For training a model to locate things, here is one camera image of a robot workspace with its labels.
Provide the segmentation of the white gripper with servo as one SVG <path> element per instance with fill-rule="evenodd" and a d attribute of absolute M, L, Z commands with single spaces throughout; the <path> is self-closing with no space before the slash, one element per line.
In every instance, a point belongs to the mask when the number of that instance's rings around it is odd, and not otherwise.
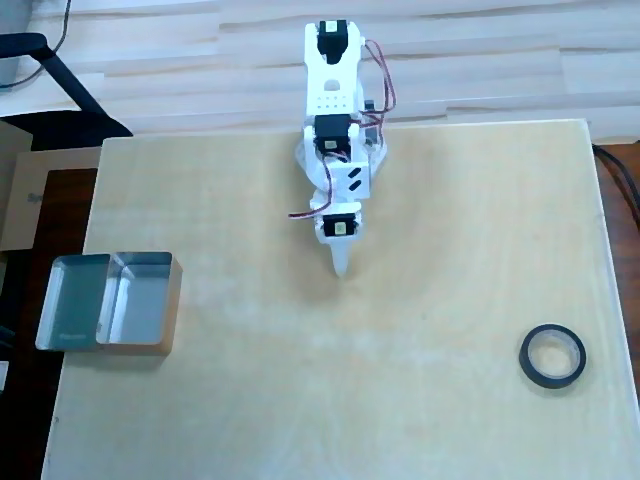
<path fill-rule="evenodd" d="M 312 223 L 318 241 L 329 245 L 335 274 L 343 277 L 348 270 L 352 243 L 342 241 L 359 238 L 362 199 L 355 194 L 334 195 L 328 207 L 312 216 Z"/>

